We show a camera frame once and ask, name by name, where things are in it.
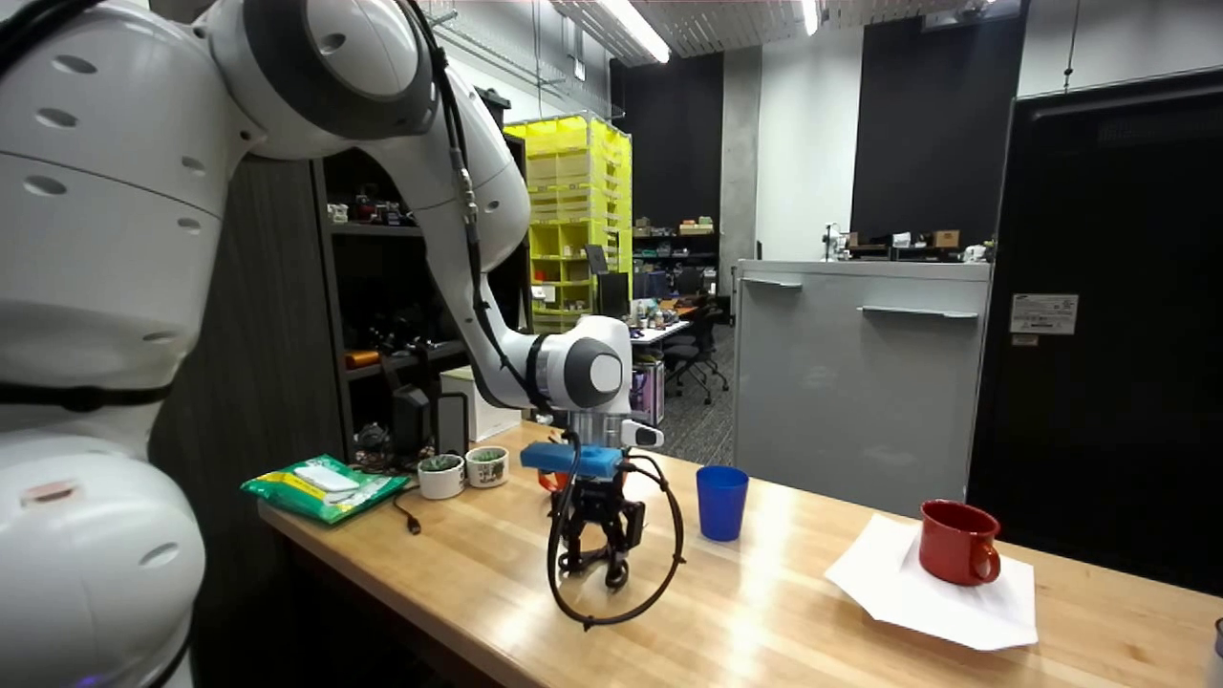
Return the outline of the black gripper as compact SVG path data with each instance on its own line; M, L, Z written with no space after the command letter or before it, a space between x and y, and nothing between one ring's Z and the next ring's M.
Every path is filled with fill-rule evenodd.
M607 589L628 586L628 553L643 544L643 521L645 508L638 499L623 497L621 482L587 482L587 478L568 478L553 493L553 521L559 521L559 575L572 578L584 575L584 549L580 549L580 529L596 525L607 536Z

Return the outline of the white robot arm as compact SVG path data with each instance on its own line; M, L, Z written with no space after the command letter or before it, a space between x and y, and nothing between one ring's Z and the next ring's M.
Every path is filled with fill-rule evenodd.
M417 0L0 0L0 688L184 673L205 544L149 461L250 155L367 153L423 233L480 395L623 445L629 331L531 336L488 273L528 183Z

